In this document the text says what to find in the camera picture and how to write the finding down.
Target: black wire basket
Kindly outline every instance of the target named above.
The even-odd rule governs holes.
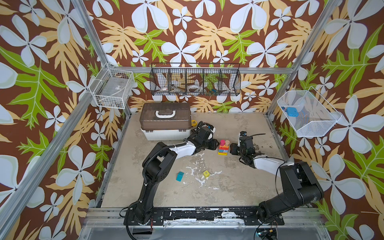
[[[151,63],[152,95],[237,96],[240,94],[240,64],[191,63],[196,67],[172,67]]]

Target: wall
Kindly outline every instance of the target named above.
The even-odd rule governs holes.
[[[160,0],[147,4],[94,0],[84,3],[94,18],[93,24],[110,63],[116,66],[149,66],[155,62],[170,62],[174,66],[178,62],[192,66],[212,62],[224,66],[240,63],[241,67],[291,66],[324,3],[317,0],[249,2]],[[146,16],[139,14],[140,11],[146,12]],[[142,104],[148,101],[187,101],[196,112],[265,112],[283,79],[274,75],[243,75],[241,95],[236,98],[153,97],[149,92],[149,75],[135,76],[137,86],[129,99],[132,112],[140,112]]]
[[[326,136],[297,138],[281,110],[270,116],[287,153],[319,179],[325,198],[317,205],[337,240],[384,238],[383,7],[343,1],[290,84],[315,87],[343,114]]]
[[[1,211],[100,66],[69,0],[0,1],[0,19]],[[123,123],[90,105],[7,239],[76,239]]]

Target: white mesh basket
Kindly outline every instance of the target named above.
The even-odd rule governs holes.
[[[92,96],[99,107],[124,109],[132,91],[133,72],[117,69],[107,69],[102,76],[96,76],[99,81]]]
[[[341,114],[323,96],[319,93],[318,95],[334,112],[330,113],[309,90],[287,91],[277,101],[280,108],[296,108],[299,114],[297,117],[290,117],[286,111],[281,110],[294,128],[297,137],[323,137],[341,118]]]

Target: blue block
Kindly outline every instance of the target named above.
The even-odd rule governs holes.
[[[183,178],[183,176],[184,176],[184,173],[183,173],[183,172],[179,172],[179,173],[177,174],[177,178],[176,178],[176,180],[179,181],[179,182],[181,182],[181,179]]]
[[[286,111],[287,111],[287,115],[290,116],[290,117],[297,117],[297,116],[299,116],[296,108],[288,107],[286,109]]]

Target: yellow block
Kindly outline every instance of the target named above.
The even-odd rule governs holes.
[[[205,172],[203,172],[203,175],[204,177],[209,177],[211,174],[208,172],[208,170],[206,170]]]

